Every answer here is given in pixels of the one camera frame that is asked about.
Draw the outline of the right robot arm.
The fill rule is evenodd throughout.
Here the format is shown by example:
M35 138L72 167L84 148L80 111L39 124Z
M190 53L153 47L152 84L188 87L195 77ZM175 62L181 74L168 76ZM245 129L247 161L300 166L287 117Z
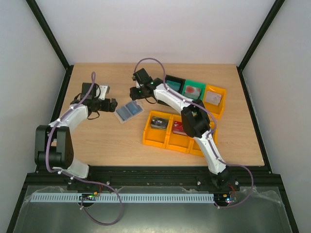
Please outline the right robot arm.
M136 86L130 88L132 100L154 98L160 100L181 115L184 132L196 141L208 163L213 187L223 190L229 184L227 165L216 147L210 128L208 111L200 99L192 100L171 89L164 80L153 79L145 69L134 71Z

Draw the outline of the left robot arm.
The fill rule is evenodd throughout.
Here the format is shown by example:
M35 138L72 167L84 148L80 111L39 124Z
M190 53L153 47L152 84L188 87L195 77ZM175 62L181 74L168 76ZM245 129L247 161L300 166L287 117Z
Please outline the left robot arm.
M110 86L82 83L82 90L70 103L69 109L49 125L40 125L35 132L35 163L49 172L68 174L72 179L88 176L89 165L74 158L71 133L90 115L114 112L118 103L107 99Z

